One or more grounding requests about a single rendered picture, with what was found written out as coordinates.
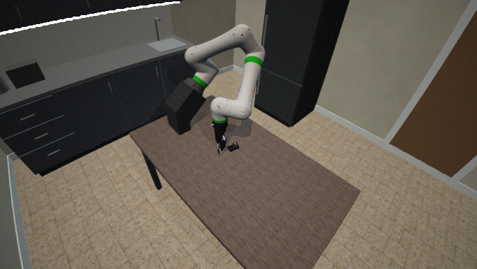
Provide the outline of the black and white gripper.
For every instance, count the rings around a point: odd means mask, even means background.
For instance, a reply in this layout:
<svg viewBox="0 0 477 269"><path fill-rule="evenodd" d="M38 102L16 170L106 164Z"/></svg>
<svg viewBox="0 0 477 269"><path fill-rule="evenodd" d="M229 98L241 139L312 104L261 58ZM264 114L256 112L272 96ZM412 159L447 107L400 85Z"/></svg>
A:
<svg viewBox="0 0 477 269"><path fill-rule="evenodd" d="M226 141L227 139L225 139L225 133L226 131L226 128L223 129L223 130L217 130L217 129L214 129L214 132L215 132L215 139L217 141L217 150L220 149L220 155L224 153L224 148L225 148L225 144L226 144ZM220 134L218 134L220 133Z"/></svg>

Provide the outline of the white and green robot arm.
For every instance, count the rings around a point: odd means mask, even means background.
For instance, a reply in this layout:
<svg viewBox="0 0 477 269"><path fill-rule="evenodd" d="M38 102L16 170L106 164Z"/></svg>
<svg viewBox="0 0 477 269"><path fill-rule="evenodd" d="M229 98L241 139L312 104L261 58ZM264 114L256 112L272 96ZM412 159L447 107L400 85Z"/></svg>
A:
<svg viewBox="0 0 477 269"><path fill-rule="evenodd" d="M185 60L196 70L196 74L192 81L190 81L191 78L183 78L183 80L185 83L189 82L187 84L202 95L204 89L219 72L218 67L209 58L233 48L241 48L246 55L243 76L236 100L217 97L211 102L211 126L217 130L227 128L228 117L239 120L250 117L256 83L265 58L265 49L250 27L240 24L211 41L188 48L185 52Z"/></svg>

